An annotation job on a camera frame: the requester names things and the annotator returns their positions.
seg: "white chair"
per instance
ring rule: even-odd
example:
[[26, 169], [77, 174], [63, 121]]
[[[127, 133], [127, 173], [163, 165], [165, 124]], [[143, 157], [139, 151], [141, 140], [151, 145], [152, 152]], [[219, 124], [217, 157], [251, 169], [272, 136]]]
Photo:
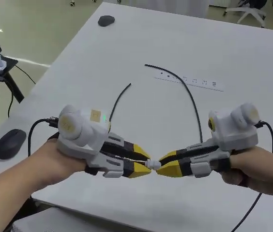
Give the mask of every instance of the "white chair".
[[261, 28], [265, 28], [265, 18], [267, 14], [260, 10], [264, 5], [267, 3], [267, 0], [241, 0], [236, 8], [226, 8], [223, 16], [227, 15], [227, 12], [234, 11], [234, 12], [244, 12], [242, 17], [238, 20], [240, 23], [248, 14], [251, 14], [255, 17], [258, 22], [261, 24]]

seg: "gray plastic part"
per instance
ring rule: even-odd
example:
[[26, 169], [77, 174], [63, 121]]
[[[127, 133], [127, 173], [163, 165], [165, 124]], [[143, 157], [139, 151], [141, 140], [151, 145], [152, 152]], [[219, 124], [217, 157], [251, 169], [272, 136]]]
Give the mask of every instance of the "gray plastic part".
[[100, 152], [97, 154], [94, 151], [88, 152], [83, 147], [79, 147], [61, 136], [57, 140], [57, 149], [67, 156], [86, 160], [87, 165], [91, 168], [102, 169], [105, 172], [105, 177], [120, 177], [123, 174], [123, 160], [108, 157]]
[[190, 151], [190, 150], [201, 149], [201, 148], [215, 146], [215, 145], [216, 144], [214, 143], [213, 139], [208, 139], [207, 141], [205, 141], [203, 143], [188, 146], [186, 149], [187, 149], [187, 151]]
[[196, 178], [206, 177], [211, 174], [212, 168], [210, 162], [212, 160], [222, 160], [230, 157], [230, 152], [222, 151], [221, 149], [217, 149], [214, 152], [191, 157], [190, 161], [190, 168], [193, 175]]
[[109, 133], [106, 142], [124, 146], [124, 139], [117, 134]]
[[254, 147], [258, 144], [258, 135], [253, 134], [249, 137], [245, 137], [238, 140], [233, 140], [229, 142], [218, 142], [218, 146], [223, 151], [231, 151], [231, 150], [243, 150], [250, 147]]

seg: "white power strip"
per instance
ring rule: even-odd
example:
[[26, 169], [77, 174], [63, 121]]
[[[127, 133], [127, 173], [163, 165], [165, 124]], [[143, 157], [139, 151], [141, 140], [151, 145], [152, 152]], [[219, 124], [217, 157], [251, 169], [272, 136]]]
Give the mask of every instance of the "white power strip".
[[[172, 81], [172, 82], [177, 82], [180, 83], [180, 80], [177, 79], [175, 76], [164, 72], [164, 71], [158, 71], [157, 74], [155, 75], [155, 78], [160, 79], [160, 80], [165, 80], [165, 81]], [[210, 81], [206, 79], [197, 79], [197, 78], [188, 78], [186, 76], [180, 77], [186, 85], [190, 86], [196, 86], [196, 87], [201, 87], [201, 88], [208, 88], [216, 91], [224, 91], [224, 86], [222, 84], [219, 84], [217, 81]]]

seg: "yellow plastic part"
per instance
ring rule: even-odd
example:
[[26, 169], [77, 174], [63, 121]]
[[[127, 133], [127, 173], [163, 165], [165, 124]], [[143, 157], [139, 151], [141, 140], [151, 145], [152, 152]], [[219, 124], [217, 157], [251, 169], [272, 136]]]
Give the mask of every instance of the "yellow plastic part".
[[211, 129], [211, 131], [215, 132], [215, 123], [212, 117], [209, 118], [209, 128]]
[[133, 144], [133, 150], [150, 159], [150, 156], [139, 145]]
[[157, 170], [159, 175], [169, 176], [169, 177], [182, 177], [180, 164], [178, 160], [171, 161], [166, 165], [162, 166]]
[[147, 167], [143, 166], [142, 164], [136, 163], [135, 164], [135, 171], [129, 176], [129, 178], [136, 178], [143, 175], [148, 175], [152, 171], [148, 169]]
[[163, 156], [159, 161], [169, 157], [169, 156], [175, 156], [176, 155], [176, 151], [171, 151], [169, 153], [167, 153], [165, 156]]

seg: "gray mouse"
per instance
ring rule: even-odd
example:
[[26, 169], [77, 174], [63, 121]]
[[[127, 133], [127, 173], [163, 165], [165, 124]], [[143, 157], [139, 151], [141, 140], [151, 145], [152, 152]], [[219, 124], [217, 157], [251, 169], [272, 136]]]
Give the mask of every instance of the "gray mouse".
[[112, 24], [115, 22], [115, 18], [110, 15], [104, 15], [99, 18], [98, 24], [101, 27], [107, 27], [108, 25]]
[[0, 160], [13, 158], [26, 140], [26, 133], [19, 129], [13, 129], [0, 138]]

